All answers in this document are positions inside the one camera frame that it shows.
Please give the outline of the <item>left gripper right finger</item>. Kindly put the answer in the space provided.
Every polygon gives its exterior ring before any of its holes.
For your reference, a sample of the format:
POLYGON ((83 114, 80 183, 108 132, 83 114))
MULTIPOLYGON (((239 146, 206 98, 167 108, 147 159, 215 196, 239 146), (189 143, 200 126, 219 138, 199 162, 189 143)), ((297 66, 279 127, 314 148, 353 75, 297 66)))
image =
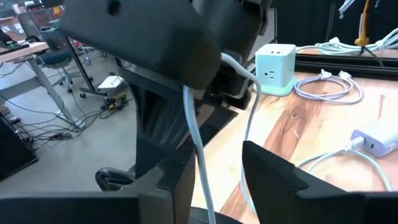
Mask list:
POLYGON ((398 192, 347 192, 252 141, 242 162, 261 224, 398 224, 398 192))

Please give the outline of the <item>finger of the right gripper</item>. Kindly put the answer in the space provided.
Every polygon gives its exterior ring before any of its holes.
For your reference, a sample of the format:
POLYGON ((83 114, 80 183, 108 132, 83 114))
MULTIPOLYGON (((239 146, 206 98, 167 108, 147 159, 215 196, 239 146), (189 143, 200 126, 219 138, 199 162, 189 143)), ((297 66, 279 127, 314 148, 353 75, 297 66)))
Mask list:
POLYGON ((213 98, 219 98, 230 106, 245 110, 251 100, 249 87, 252 84, 252 80, 242 77, 231 65, 221 62, 207 91, 213 98))
POLYGON ((221 51, 189 0, 63 0, 60 30, 98 50, 205 89, 221 51))

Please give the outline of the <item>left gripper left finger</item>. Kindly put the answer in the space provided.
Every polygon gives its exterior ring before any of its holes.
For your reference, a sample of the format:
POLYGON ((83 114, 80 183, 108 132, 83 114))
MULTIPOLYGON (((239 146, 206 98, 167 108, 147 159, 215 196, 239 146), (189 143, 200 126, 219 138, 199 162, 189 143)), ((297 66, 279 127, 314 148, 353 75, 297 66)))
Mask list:
POLYGON ((194 181, 185 147, 118 191, 0 196, 0 224, 187 224, 194 181))

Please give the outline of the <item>pale USB wall charger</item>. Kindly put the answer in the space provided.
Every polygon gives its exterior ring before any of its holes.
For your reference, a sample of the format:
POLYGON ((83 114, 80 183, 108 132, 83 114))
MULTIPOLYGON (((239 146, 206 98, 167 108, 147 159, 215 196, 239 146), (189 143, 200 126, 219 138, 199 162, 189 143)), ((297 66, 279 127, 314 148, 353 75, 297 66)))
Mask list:
POLYGON ((351 138, 364 138, 363 149, 381 158, 398 150, 398 121, 374 121, 355 129, 351 138))

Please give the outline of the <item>pale cube power outlet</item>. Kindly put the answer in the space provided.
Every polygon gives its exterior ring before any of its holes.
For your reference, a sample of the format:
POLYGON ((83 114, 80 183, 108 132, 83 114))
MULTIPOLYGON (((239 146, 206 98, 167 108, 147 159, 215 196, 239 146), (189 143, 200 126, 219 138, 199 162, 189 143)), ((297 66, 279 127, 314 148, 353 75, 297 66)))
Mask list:
POLYGON ((266 44, 255 53, 256 77, 265 95, 287 96, 297 82, 296 45, 266 44))

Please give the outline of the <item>black partition panel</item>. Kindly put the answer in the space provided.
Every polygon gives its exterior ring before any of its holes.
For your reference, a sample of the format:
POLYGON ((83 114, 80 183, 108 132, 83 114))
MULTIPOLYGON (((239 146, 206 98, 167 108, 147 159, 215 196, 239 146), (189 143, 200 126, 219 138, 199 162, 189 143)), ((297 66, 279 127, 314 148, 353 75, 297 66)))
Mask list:
POLYGON ((275 0, 277 42, 294 44, 304 53, 360 55, 398 50, 398 0, 370 0, 366 33, 369 43, 357 46, 366 0, 275 0))

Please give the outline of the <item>office chair with blue seat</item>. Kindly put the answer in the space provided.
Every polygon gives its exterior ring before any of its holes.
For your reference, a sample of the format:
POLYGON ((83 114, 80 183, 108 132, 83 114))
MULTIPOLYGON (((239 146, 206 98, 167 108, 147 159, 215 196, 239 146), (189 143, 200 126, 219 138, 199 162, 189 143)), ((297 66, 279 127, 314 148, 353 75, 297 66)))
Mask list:
POLYGON ((83 75, 83 72, 69 73, 65 69, 73 60, 72 53, 75 53, 72 44, 67 36, 62 34, 58 28, 42 26, 39 29, 42 39, 36 35, 28 36, 27 40, 34 42, 46 42, 49 49, 42 50, 37 53, 35 61, 41 67, 56 69, 60 78, 52 84, 52 86, 66 84, 67 92, 72 93, 73 90, 69 85, 73 84, 73 78, 83 75))

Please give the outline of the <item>black case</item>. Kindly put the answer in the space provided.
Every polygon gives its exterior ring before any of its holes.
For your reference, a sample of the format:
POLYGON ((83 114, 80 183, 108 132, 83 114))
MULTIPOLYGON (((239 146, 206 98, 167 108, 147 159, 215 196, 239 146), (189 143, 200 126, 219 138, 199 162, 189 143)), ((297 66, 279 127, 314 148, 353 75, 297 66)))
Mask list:
POLYGON ((0 113, 0 181, 38 161, 36 153, 0 113))

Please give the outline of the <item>light wooden desk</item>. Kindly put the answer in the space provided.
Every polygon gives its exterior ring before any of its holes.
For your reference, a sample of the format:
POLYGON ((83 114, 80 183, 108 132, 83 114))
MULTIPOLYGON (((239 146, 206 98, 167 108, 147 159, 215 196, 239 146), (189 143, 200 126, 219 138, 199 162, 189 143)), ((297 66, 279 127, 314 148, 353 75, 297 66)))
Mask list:
POLYGON ((3 104, 6 100, 10 100, 36 88, 43 87, 46 89, 48 95, 53 99, 54 103, 59 108, 57 112, 50 112, 50 114, 55 115, 56 118, 63 119, 77 128, 82 128, 85 122, 82 119, 74 117, 69 112, 61 96, 55 91, 54 87, 49 82, 42 69, 39 68, 35 58, 32 57, 41 50, 47 50, 48 48, 49 47, 45 42, 34 42, 26 45, 26 47, 23 49, 0 54, 0 63, 12 62, 16 59, 28 56, 26 62, 32 67, 32 70, 35 73, 35 76, 30 79, 1 89, 0 104, 3 104))

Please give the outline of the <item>yellow power plug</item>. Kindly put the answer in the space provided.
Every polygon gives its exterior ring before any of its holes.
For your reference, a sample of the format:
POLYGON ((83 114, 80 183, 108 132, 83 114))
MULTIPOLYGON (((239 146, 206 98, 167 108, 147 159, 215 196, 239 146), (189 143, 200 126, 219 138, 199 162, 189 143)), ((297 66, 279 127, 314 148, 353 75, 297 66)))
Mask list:
POLYGON ((369 43, 369 38, 366 33, 367 18, 368 18, 368 8, 370 0, 366 0, 363 8, 363 13, 360 20, 360 29, 358 38, 354 41, 357 46, 365 47, 369 43))

